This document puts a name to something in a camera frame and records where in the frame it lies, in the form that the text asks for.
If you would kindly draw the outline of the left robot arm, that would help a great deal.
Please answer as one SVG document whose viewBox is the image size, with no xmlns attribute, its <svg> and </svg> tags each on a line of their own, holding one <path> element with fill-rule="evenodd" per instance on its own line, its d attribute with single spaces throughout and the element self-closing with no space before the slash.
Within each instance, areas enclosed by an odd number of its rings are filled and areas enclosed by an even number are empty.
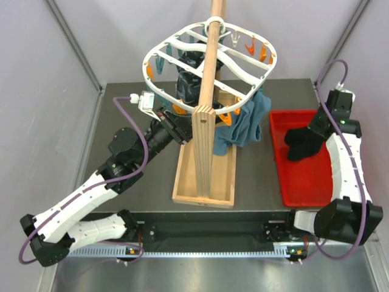
<svg viewBox="0 0 389 292">
<path fill-rule="evenodd" d="M 139 228 L 126 209 L 94 221 L 84 218 L 132 187 L 168 144 L 184 144 L 192 137 L 191 118 L 163 107 L 146 132 L 135 123 L 119 129 L 108 145 L 110 157 L 79 188 L 49 210 L 20 219 L 27 236 L 24 246 L 31 249 L 36 262 L 49 267 L 87 245 L 134 240 Z"/>
</svg>

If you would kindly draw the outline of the blue ribbed sock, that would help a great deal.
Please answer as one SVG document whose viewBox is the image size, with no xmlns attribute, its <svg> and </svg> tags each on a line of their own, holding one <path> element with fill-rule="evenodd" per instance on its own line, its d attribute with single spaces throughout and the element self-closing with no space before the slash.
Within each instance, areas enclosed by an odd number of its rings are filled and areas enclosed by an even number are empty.
<svg viewBox="0 0 389 292">
<path fill-rule="evenodd" d="M 215 129 L 213 154 L 224 156 L 230 146 L 245 147 L 251 142 L 261 140 L 261 120 L 271 109 L 271 99 L 264 95 L 260 88 L 241 107 L 239 115 L 232 114 L 231 126 Z"/>
</svg>

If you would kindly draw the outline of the white round clip hanger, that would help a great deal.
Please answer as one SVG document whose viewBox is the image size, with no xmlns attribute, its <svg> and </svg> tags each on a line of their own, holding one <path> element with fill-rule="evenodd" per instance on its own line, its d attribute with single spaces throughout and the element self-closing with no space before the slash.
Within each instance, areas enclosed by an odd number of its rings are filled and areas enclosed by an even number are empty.
<svg viewBox="0 0 389 292">
<path fill-rule="evenodd" d="M 179 52 L 199 52 L 204 61 L 194 68 L 173 55 Z M 153 47 L 144 57 L 142 74 L 147 87 L 156 95 L 177 105 L 188 112 L 195 111 L 194 106 L 186 105 L 178 98 L 158 88 L 154 84 L 153 72 L 158 68 L 151 60 L 161 64 L 173 64 L 201 79 L 206 89 L 215 87 L 231 94 L 237 101 L 230 106 L 216 109 L 217 115 L 227 114 L 245 105 L 263 85 L 275 69 L 278 54 L 274 46 L 265 37 L 225 22 L 220 16 L 211 16 L 203 22 L 185 26 Z M 238 79 L 250 86 L 247 93 L 240 92 L 216 79 L 216 65 L 220 61 Z"/>
</svg>

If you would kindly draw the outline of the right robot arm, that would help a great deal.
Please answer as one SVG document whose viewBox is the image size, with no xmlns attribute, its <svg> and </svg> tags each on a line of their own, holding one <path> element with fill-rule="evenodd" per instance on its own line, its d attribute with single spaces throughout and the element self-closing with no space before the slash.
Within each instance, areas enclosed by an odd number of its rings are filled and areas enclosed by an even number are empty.
<svg viewBox="0 0 389 292">
<path fill-rule="evenodd" d="M 287 131 L 290 161 L 313 157 L 325 148 L 329 153 L 331 201 L 317 212 L 298 210 L 283 226 L 285 236 L 299 240 L 306 232 L 319 238 L 363 245 L 384 216 L 373 204 L 363 178 L 360 146 L 362 130 L 351 118 L 355 95 L 333 89 L 310 123 Z"/>
</svg>

